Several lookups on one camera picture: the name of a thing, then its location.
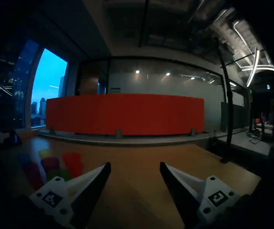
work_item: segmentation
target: ceiling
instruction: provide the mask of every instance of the ceiling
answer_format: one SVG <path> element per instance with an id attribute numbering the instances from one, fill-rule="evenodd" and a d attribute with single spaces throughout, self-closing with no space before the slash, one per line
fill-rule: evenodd
<path id="1" fill-rule="evenodd" d="M 252 28 L 225 0 L 105 0 L 102 7 L 121 42 L 178 50 L 220 65 L 217 37 L 223 60 L 236 65 L 245 84 L 251 71 L 242 67 L 253 65 L 255 49 L 261 50 L 258 64 L 273 67 Z"/>

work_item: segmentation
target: ceiling light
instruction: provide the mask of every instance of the ceiling light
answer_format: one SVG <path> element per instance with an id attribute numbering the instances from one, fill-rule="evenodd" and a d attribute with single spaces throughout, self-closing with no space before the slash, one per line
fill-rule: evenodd
<path id="1" fill-rule="evenodd" d="M 253 68 L 242 69 L 242 71 L 250 71 L 250 70 L 253 70 Z M 262 67 L 259 67 L 259 68 L 256 68 L 256 70 L 271 70 L 271 71 L 274 71 L 274 68 L 262 68 Z"/>
<path id="2" fill-rule="evenodd" d="M 253 66 L 252 65 L 248 65 L 248 66 L 243 66 L 242 68 L 252 68 Z M 258 65 L 258 67 L 271 67 L 273 68 L 274 66 L 273 65 Z"/>
<path id="3" fill-rule="evenodd" d="M 254 78 L 256 68 L 257 68 L 257 65 L 258 65 L 258 61 L 259 61 L 259 56 L 260 56 L 260 51 L 257 50 L 257 53 L 256 53 L 255 58 L 254 58 L 253 70 L 250 72 L 250 75 L 249 75 L 249 78 L 248 78 L 248 81 L 247 81 L 247 87 L 249 87 L 251 81 Z"/>

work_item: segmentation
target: metal frame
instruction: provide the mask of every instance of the metal frame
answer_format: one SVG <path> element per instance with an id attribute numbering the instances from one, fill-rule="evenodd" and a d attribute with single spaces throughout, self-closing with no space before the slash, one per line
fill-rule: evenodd
<path id="1" fill-rule="evenodd" d="M 222 57 L 222 53 L 219 48 L 219 39 L 216 37 L 216 51 L 218 53 L 218 56 L 221 61 L 221 65 L 223 68 L 224 72 L 224 77 L 225 77 L 225 83 L 226 83 L 226 89 L 227 89 L 227 98 L 228 98 L 228 130 L 227 130 L 227 140 L 226 140 L 226 147 L 227 150 L 230 152 L 230 144 L 231 144 L 231 138 L 232 138 L 232 128 L 233 128 L 233 116 L 234 116 L 234 108 L 232 107 L 233 102 L 232 102 L 232 91 L 230 88 L 230 83 L 229 83 L 229 77 L 226 69 L 225 62 Z M 227 163 L 229 161 L 229 154 L 223 155 L 223 158 L 221 160 L 222 163 Z"/>
<path id="2" fill-rule="evenodd" d="M 35 79 L 35 74 L 37 67 L 39 66 L 40 58 L 42 57 L 43 51 L 45 47 L 43 45 L 39 45 L 35 58 L 32 63 L 30 76 L 28 79 L 27 89 L 26 89 L 26 100 L 25 100 L 25 128 L 31 128 L 31 97 L 33 91 L 33 84 Z"/>

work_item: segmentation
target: skyscraper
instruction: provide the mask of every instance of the skyscraper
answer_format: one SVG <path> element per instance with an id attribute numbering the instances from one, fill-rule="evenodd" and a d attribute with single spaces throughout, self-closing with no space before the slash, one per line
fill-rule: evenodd
<path id="1" fill-rule="evenodd" d="M 31 104 L 31 114 L 36 115 L 36 111 L 37 111 L 37 102 L 33 102 Z"/>
<path id="2" fill-rule="evenodd" d="M 42 116 L 46 116 L 46 102 L 47 101 L 42 103 Z"/>
<path id="3" fill-rule="evenodd" d="M 41 98 L 40 102 L 39 102 L 39 115 L 44 115 L 43 114 L 43 106 L 45 106 L 45 113 L 46 113 L 46 100 L 45 98 Z"/>
<path id="4" fill-rule="evenodd" d="M 64 76 L 61 77 L 61 79 L 60 79 L 60 85 L 59 85 L 59 87 L 58 87 L 58 96 L 59 96 L 59 97 L 62 97 L 62 96 L 63 96 L 63 95 L 62 95 L 62 92 L 63 92 L 63 83 L 64 83 Z"/>

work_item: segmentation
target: red partition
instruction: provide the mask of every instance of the red partition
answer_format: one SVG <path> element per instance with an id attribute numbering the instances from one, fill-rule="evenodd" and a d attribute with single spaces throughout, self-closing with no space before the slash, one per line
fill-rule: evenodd
<path id="1" fill-rule="evenodd" d="M 47 100 L 46 124 L 57 131 L 115 135 L 187 134 L 204 131 L 204 100 L 152 95 L 81 95 Z"/>

